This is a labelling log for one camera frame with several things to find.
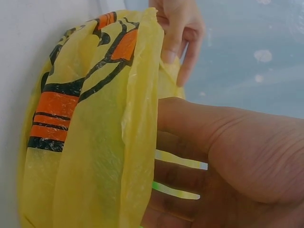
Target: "hand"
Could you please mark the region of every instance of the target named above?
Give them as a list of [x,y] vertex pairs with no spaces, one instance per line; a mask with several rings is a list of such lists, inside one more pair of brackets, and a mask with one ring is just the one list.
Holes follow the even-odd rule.
[[156,182],[200,199],[153,190],[143,227],[303,227],[304,120],[167,98],[158,128],[158,149],[208,170],[156,160]]
[[161,57],[165,63],[181,58],[188,44],[185,60],[180,68],[177,86],[184,86],[200,54],[204,22],[195,0],[149,0],[149,7],[158,10],[157,20],[165,31]]

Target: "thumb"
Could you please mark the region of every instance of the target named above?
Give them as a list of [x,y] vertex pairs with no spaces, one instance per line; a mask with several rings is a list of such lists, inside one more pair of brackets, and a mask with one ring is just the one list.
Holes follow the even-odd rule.
[[161,58],[164,63],[173,63],[181,47],[182,34],[186,26],[186,19],[178,13],[169,18],[169,28],[166,31]]
[[174,134],[208,153],[223,128],[233,126],[247,113],[242,109],[165,98],[158,104],[158,130]]

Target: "blue surface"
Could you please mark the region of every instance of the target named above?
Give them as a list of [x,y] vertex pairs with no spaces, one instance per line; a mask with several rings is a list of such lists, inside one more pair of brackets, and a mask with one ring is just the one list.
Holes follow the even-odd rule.
[[304,0],[197,3],[207,34],[187,99],[304,118]]

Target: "orange print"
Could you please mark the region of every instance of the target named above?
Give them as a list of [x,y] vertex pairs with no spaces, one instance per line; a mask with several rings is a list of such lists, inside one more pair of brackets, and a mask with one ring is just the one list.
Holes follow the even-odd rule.
[[114,23],[116,20],[116,13],[115,12],[111,12],[111,13],[107,13],[104,15],[101,15],[99,17],[99,26],[98,26],[98,30],[101,30],[103,27]]
[[68,128],[70,125],[69,120],[63,120],[55,117],[45,116],[45,115],[35,115],[34,122],[36,123],[43,123],[43,124],[51,124],[60,127]]
[[30,132],[30,136],[64,142],[66,140],[67,131],[52,128],[52,127],[33,125],[32,130]]
[[116,49],[114,50],[111,59],[125,59],[130,61],[136,45],[137,29],[132,30],[124,35]]
[[71,117],[79,98],[55,92],[43,92],[36,112]]

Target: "plastic bag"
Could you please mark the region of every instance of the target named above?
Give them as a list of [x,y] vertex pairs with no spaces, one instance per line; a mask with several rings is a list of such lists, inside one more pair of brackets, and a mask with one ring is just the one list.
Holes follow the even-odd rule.
[[162,41],[155,9],[111,12],[61,38],[26,115],[23,228],[139,227],[152,189],[158,98],[184,98],[178,59],[160,61]]

